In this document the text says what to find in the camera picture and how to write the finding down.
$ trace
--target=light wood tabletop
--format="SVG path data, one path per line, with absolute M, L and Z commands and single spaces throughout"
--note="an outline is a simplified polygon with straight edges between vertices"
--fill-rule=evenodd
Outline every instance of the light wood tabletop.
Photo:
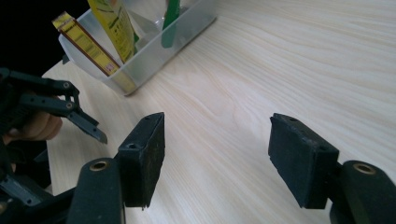
M 67 119 L 48 141 L 52 190 L 81 166 L 113 157 L 146 115 L 165 114 L 165 159 L 149 208 L 127 223 L 330 223 L 301 209 L 268 156 L 270 117 L 299 119 L 340 150 L 396 181 L 396 2 L 219 0 L 217 19 L 129 96 L 73 63 L 70 80 L 99 121 L 104 145 Z

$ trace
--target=white plastic container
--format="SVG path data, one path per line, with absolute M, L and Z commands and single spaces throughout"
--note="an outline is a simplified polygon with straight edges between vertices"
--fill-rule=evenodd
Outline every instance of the white plastic container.
M 164 0 L 125 1 L 135 31 L 140 35 L 140 40 L 135 44 L 138 52 L 111 77 L 100 71 L 63 35 L 59 36 L 59 41 L 72 63 L 92 77 L 103 81 L 112 90 L 128 95 L 158 72 L 217 16 L 216 0 L 182 0 L 180 16 L 162 30 L 163 13 L 166 11 L 165 2 Z M 105 30 L 90 10 L 80 16 L 78 22 L 113 56 L 116 62 L 122 64 Z M 171 47 L 164 47 L 163 41 L 168 45 L 170 43 Z M 117 76 L 125 76 L 125 74 L 134 81 L 136 89 L 125 91 L 114 81 Z

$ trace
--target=plastic bin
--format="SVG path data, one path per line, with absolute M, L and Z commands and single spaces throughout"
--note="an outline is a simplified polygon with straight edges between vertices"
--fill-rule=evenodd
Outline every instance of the plastic bin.
M 128 95 L 158 72 L 217 16 L 216 0 L 181 1 L 180 16 L 162 30 L 163 13 L 166 11 L 164 2 L 164 0 L 125 1 L 124 4 L 133 21 L 135 31 L 140 35 L 140 40 L 135 44 L 138 52 L 111 77 L 103 74 L 63 35 L 59 36 L 59 41 L 72 63 L 92 77 L 103 81 L 112 90 L 122 95 Z M 113 56 L 116 62 L 122 64 L 105 30 L 93 16 L 91 10 L 81 15 L 78 22 Z M 117 76 L 129 76 L 134 81 L 136 88 L 124 90 L 115 81 Z

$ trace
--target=wooden table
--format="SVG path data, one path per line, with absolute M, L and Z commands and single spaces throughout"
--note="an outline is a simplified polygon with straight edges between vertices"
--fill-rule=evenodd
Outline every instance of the wooden table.
M 165 160 L 151 206 L 127 223 L 330 223 L 301 209 L 270 162 L 274 113 L 295 117 L 395 181 L 396 4 L 392 0 L 219 0 L 217 20 L 130 96 L 58 63 L 108 144 L 64 121 L 49 141 L 53 192 L 113 157 L 136 123 L 165 114 Z

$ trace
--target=yellow package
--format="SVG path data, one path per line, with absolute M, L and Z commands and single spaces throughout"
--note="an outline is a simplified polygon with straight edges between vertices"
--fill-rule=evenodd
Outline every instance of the yellow package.
M 53 20 L 52 24 L 106 76 L 111 77 L 120 69 L 111 55 L 67 12 Z M 111 79 L 125 92 L 132 92 L 136 89 L 134 81 L 122 72 Z
M 134 28 L 121 0 L 88 0 L 123 63 L 134 56 Z

